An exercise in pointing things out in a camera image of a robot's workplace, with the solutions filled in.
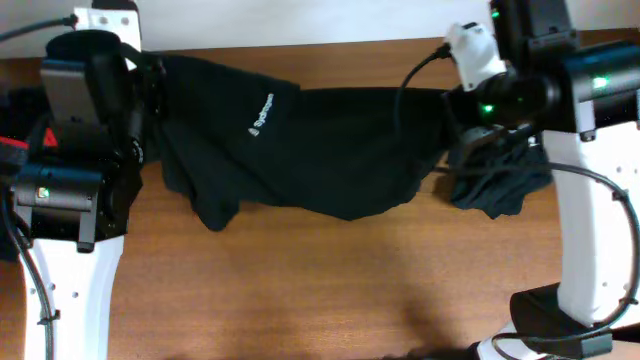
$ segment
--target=green indicator light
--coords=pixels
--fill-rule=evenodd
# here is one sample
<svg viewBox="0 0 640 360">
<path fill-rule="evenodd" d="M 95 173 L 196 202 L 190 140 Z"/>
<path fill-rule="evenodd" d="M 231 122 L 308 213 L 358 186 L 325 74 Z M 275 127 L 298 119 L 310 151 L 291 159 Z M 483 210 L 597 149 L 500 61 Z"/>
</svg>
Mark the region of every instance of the green indicator light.
<svg viewBox="0 0 640 360">
<path fill-rule="evenodd" d="M 593 79 L 593 88 L 594 89 L 603 89 L 609 85 L 610 81 L 606 77 L 597 77 Z"/>
<path fill-rule="evenodd" d="M 49 189 L 47 189 L 47 188 L 38 188 L 38 197 L 40 199 L 46 199 L 46 198 L 49 197 L 49 195 L 50 195 Z"/>
</svg>

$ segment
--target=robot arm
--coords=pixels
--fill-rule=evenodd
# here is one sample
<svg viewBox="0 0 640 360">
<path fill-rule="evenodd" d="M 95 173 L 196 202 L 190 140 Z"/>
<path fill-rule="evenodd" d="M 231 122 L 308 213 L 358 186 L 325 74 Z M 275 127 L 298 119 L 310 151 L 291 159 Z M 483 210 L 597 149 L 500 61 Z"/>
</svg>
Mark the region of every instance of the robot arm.
<svg viewBox="0 0 640 360">
<path fill-rule="evenodd" d="M 476 94 L 487 123 L 532 123 L 542 131 L 551 163 L 602 174 L 640 207 L 640 48 L 618 43 L 579 50 L 563 0 L 495 0 L 492 17 L 497 40 L 477 24 L 455 25 L 447 37 L 464 88 Z M 508 72 L 502 59 L 512 65 Z M 631 305 L 588 339 L 526 346 L 503 340 L 503 354 L 487 339 L 477 349 L 482 360 L 597 356 L 611 351 L 613 329 L 640 323 L 640 307 L 634 305 L 638 239 L 619 199 L 589 178 L 560 171 L 553 176 L 562 282 L 514 295 L 513 321 L 498 334 L 571 336 L 599 326 L 621 304 Z"/>
<path fill-rule="evenodd" d="M 107 358 L 111 290 L 129 208 L 142 187 L 138 135 L 144 114 L 127 69 L 135 65 L 120 55 L 121 42 L 140 49 L 138 13 L 135 8 L 74 13 L 76 30 L 90 31 L 53 39 L 41 70 L 55 146 L 30 144 L 14 185 L 13 211 L 33 239 L 25 250 L 51 305 L 51 313 L 43 313 L 21 259 L 25 359 L 50 358 L 46 321 L 53 327 L 53 359 Z"/>
</svg>

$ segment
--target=wooden table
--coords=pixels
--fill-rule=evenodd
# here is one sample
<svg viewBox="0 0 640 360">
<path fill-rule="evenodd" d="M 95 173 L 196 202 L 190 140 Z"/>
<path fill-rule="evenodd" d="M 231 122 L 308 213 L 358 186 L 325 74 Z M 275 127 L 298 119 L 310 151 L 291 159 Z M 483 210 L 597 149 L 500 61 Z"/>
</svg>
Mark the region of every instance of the wooden table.
<svg viewBox="0 0 640 360">
<path fill-rule="evenodd" d="M 592 33 L 589 38 L 635 36 Z M 296 81 L 305 88 L 394 86 L 438 40 L 184 52 Z M 12 85 L 37 83 L 37 60 L 0 65 Z M 439 62 L 414 85 L 448 88 Z M 110 359 L 372 359 L 423 347 L 466 347 L 509 320 L 514 292 L 559 281 L 553 187 L 522 215 L 490 220 L 440 200 L 436 176 L 409 204 L 344 222 L 309 211 L 247 205 L 209 232 L 159 164 L 131 214 L 116 274 Z M 24 289 L 0 264 L 0 358 L 23 347 Z M 616 359 L 638 358 L 617 347 Z"/>
</svg>

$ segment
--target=printed logo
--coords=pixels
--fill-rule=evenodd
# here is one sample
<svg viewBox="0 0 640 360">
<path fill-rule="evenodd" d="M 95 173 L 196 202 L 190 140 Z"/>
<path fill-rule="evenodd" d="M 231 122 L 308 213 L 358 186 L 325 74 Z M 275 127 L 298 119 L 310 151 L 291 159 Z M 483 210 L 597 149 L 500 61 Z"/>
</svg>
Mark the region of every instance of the printed logo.
<svg viewBox="0 0 640 360">
<path fill-rule="evenodd" d="M 264 104 L 262 111 L 260 111 L 260 116 L 258 117 L 258 120 L 256 120 L 256 122 L 253 123 L 252 128 L 249 128 L 249 134 L 253 136 L 260 135 L 260 130 L 258 129 L 261 128 L 267 122 L 267 116 L 269 115 L 269 110 L 271 110 L 271 107 L 273 107 L 273 97 L 274 97 L 273 94 L 269 94 L 269 96 L 267 96 L 267 102 Z"/>
</svg>

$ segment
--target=wire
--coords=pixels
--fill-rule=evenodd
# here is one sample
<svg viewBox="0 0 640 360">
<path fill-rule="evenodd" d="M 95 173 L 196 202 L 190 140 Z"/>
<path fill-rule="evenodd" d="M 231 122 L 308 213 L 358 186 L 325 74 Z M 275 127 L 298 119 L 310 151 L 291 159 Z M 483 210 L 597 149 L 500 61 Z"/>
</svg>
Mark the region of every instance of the wire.
<svg viewBox="0 0 640 360">
<path fill-rule="evenodd" d="M 34 31 L 43 30 L 47 28 L 52 28 L 56 26 L 69 26 L 75 29 L 76 24 L 78 23 L 78 17 L 75 14 L 71 14 L 66 18 L 55 19 L 55 20 L 47 20 L 38 22 L 35 24 L 27 25 L 25 27 L 21 27 L 19 29 L 7 31 L 4 34 L 0 34 L 0 43 L 5 42 L 7 40 L 11 40 L 18 36 L 26 35 L 28 33 L 32 33 Z"/>
<path fill-rule="evenodd" d="M 36 288 L 36 293 L 38 294 L 38 298 L 40 299 L 43 319 L 38 324 L 42 324 L 45 327 L 45 358 L 47 360 L 53 360 L 54 344 L 51 303 L 49 302 L 49 297 L 47 296 L 47 292 L 45 290 L 44 283 L 42 282 L 42 278 L 40 277 L 40 273 L 38 272 L 38 269 L 33 262 L 31 254 L 29 254 L 29 251 L 27 250 L 27 243 L 25 239 L 23 239 L 22 236 L 20 236 L 20 234 L 18 233 L 16 225 L 11 221 L 8 186 L 2 186 L 0 196 L 0 201 L 2 202 L 0 206 L 2 223 L 7 229 L 9 240 L 13 243 L 13 246 L 15 246 L 16 250 L 18 250 L 18 254 L 22 258 L 22 261 L 24 262 L 24 265 L 29 272 L 29 276 L 31 276 L 31 279 L 33 280 L 33 284 Z"/>
<path fill-rule="evenodd" d="M 539 337 L 535 335 L 527 335 L 527 334 L 498 334 L 491 339 L 491 343 L 494 349 L 505 359 L 507 360 L 519 360 L 506 354 L 500 347 L 498 346 L 498 341 L 500 340 L 520 340 L 522 342 L 528 343 L 538 343 L 538 344 L 548 344 L 548 343 L 562 343 L 569 341 L 581 341 L 589 338 L 596 337 L 608 331 L 611 326 L 613 326 L 616 322 L 621 320 L 630 309 L 632 305 L 638 305 L 638 300 L 634 299 L 636 294 L 638 293 L 638 288 L 640 287 L 640 222 L 638 221 L 638 215 L 629 199 L 629 194 L 622 189 L 618 184 L 610 180 L 608 177 L 593 172 L 588 169 L 584 169 L 577 166 L 558 164 L 558 163 L 549 163 L 547 165 L 513 165 L 513 166 L 498 166 L 492 168 L 461 168 L 461 169 L 447 169 L 438 167 L 435 171 L 444 172 L 444 173 L 454 173 L 458 176 L 475 176 L 475 175 L 484 175 L 498 172 L 518 172 L 518 171 L 532 171 L 532 172 L 549 172 L 551 170 L 564 171 L 577 175 L 582 175 L 589 177 L 606 187 L 608 187 L 615 194 L 615 199 L 620 201 L 627 218 L 629 220 L 629 225 L 631 227 L 631 234 L 633 240 L 633 266 L 631 269 L 630 275 L 630 287 L 627 290 L 625 297 L 620 300 L 620 304 L 615 309 L 615 311 L 609 315 L 607 318 L 602 320 L 599 323 L 594 324 L 592 328 L 589 328 L 585 331 L 578 332 L 573 335 L 560 336 L 560 337 Z"/>
<path fill-rule="evenodd" d="M 422 60 L 422 62 L 411 70 L 411 72 L 405 77 L 402 85 L 396 91 L 396 98 L 393 104 L 393 124 L 396 135 L 400 135 L 402 122 L 400 120 L 400 105 L 402 104 L 402 95 L 404 95 L 404 91 L 407 89 L 409 82 L 411 79 L 422 70 L 428 63 L 437 60 L 437 59 L 446 59 L 451 57 L 451 46 L 449 44 L 445 44 L 438 48 L 433 54 L 429 55 L 426 59 Z"/>
</svg>

